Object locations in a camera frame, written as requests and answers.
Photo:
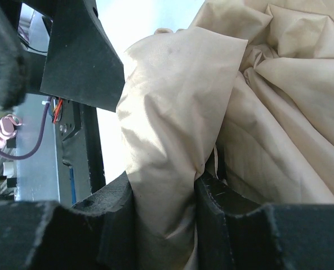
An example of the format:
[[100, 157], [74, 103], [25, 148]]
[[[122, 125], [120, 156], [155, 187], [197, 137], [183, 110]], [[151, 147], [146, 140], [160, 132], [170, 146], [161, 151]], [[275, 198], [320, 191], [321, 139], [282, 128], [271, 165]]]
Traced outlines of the beige folding umbrella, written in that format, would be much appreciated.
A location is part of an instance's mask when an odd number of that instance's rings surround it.
[[138, 268], [199, 268], [193, 185], [211, 156], [255, 202], [334, 204], [334, 1], [205, 1], [123, 64]]

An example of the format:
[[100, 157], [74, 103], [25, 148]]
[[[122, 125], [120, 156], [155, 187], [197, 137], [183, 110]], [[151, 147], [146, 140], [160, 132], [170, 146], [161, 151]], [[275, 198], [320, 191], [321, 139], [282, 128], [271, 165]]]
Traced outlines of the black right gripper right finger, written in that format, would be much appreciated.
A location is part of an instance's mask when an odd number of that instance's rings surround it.
[[195, 181], [200, 269], [334, 269], [334, 204], [263, 204]]

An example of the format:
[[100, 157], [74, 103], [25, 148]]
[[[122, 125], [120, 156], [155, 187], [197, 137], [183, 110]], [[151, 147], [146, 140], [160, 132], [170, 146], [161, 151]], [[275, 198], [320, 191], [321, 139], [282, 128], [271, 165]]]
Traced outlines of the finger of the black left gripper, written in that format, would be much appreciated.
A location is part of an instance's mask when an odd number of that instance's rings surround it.
[[58, 1], [41, 92], [115, 111], [123, 64], [104, 32], [95, 1]]
[[28, 89], [28, 58], [0, 8], [0, 110], [22, 104]]

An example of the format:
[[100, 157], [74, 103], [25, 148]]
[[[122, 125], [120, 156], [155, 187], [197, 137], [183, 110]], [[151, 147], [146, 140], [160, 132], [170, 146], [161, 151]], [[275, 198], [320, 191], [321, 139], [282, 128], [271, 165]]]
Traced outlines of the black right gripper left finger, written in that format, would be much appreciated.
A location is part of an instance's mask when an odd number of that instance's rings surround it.
[[133, 193], [126, 174], [71, 208], [0, 201], [0, 269], [135, 269]]

